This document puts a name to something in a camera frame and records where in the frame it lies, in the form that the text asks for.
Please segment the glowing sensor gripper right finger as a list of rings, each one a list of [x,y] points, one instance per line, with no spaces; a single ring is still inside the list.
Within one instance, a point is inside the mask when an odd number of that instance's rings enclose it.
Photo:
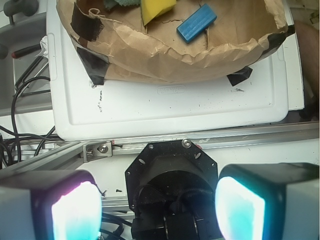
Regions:
[[[215,190],[219,229],[226,240],[317,240],[317,164],[229,164]]]

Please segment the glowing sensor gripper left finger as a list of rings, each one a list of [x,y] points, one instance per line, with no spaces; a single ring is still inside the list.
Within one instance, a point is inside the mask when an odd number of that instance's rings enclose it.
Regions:
[[[32,170],[0,178],[2,240],[96,240],[102,197],[86,170]]]

